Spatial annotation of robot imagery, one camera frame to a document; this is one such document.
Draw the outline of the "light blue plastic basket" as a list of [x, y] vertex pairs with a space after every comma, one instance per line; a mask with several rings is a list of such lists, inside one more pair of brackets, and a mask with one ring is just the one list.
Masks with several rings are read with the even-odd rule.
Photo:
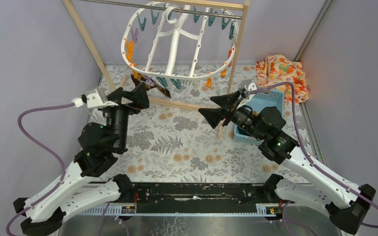
[[[260, 113], [266, 107], [277, 107], [279, 112], [283, 114], [284, 92], [277, 89], [272, 89], [262, 93], [257, 93], [246, 105], [250, 107], [250, 110], [256, 113]], [[257, 140], [250, 136], [238, 126], [234, 127], [234, 140], [256, 146], [263, 142], [262, 140]]]

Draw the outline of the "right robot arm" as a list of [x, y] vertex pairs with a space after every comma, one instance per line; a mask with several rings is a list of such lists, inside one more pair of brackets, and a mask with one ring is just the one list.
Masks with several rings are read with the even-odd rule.
[[347, 180], [302, 150], [299, 142], [283, 131], [286, 121], [276, 106], [264, 107], [255, 114], [238, 91], [210, 99], [219, 107], [198, 111], [212, 128], [234, 123], [260, 142], [258, 149], [264, 157], [312, 184], [299, 187], [288, 179], [272, 175], [262, 190], [266, 201], [274, 203], [281, 198], [299, 203], [327, 216], [332, 224], [348, 234], [358, 232], [371, 206], [368, 201], [375, 196], [373, 187]]

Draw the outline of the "brown yellow argyle sock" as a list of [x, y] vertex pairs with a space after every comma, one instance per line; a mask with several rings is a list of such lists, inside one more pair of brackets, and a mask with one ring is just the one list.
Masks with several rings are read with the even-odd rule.
[[133, 81], [134, 85], [137, 86], [141, 82], [145, 83], [146, 91], [149, 91], [151, 89], [157, 89], [160, 93], [162, 93], [165, 97], [171, 98], [170, 91], [161, 85], [159, 85], [157, 82], [155, 82], [151, 77], [137, 74], [137, 76], [134, 76], [131, 74], [131, 80]]

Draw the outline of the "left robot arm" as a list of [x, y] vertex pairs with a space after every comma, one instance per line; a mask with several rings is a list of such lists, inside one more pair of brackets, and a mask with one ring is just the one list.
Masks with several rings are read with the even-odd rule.
[[127, 151], [128, 119], [150, 105], [145, 84], [130, 91], [118, 88], [110, 94], [95, 88], [74, 98], [67, 107], [84, 105], [102, 111], [106, 124], [86, 124], [78, 138], [81, 150], [69, 165], [61, 164], [61, 175], [34, 196], [14, 201], [17, 216], [25, 217], [20, 227], [27, 236], [48, 236], [73, 216], [102, 203], [127, 203], [136, 211], [137, 193], [125, 174], [95, 189], [77, 190], [107, 172], [118, 155]]

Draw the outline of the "white round clip hanger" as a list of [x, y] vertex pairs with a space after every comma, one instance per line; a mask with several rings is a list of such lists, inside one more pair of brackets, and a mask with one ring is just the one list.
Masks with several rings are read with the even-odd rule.
[[[172, 81], [210, 81], [213, 77], [225, 78], [228, 70], [234, 71], [234, 64], [239, 55], [239, 47], [243, 36], [246, 4], [229, 4], [217, 1], [179, 0], [151, 1], [145, 5], [167, 7], [166, 11], [142, 9], [137, 10], [130, 17], [121, 39], [120, 50], [125, 64], [132, 70], [149, 77], [170, 79]], [[219, 14], [241, 16], [242, 20], [230, 18], [194, 15], [172, 11], [175, 8]], [[138, 53], [137, 47], [142, 45], [139, 34], [146, 29], [150, 14], [151, 23], [156, 28], [152, 40], [149, 42], [147, 60], [139, 66], [134, 61]], [[214, 22], [221, 18], [220, 28], [229, 30], [230, 46], [227, 59], [216, 70], [200, 73], [195, 68], [199, 63], [199, 54], [203, 46], [203, 39]]]

